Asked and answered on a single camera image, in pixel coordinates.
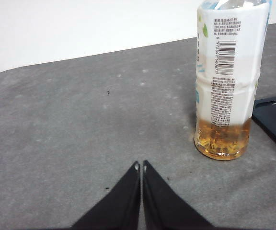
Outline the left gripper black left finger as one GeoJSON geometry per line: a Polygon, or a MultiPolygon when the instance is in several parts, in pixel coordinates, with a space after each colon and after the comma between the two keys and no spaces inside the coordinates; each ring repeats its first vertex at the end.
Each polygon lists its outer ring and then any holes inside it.
{"type": "Polygon", "coordinates": [[[140,164],[134,162],[111,191],[72,230],[136,230],[140,210],[140,164]]]}

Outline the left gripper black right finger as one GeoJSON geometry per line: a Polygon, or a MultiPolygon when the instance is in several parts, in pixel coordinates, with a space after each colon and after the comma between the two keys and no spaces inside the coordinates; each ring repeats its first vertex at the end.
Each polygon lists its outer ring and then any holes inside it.
{"type": "Polygon", "coordinates": [[[206,230],[214,227],[165,182],[149,161],[143,162],[143,205],[149,230],[206,230]]]}

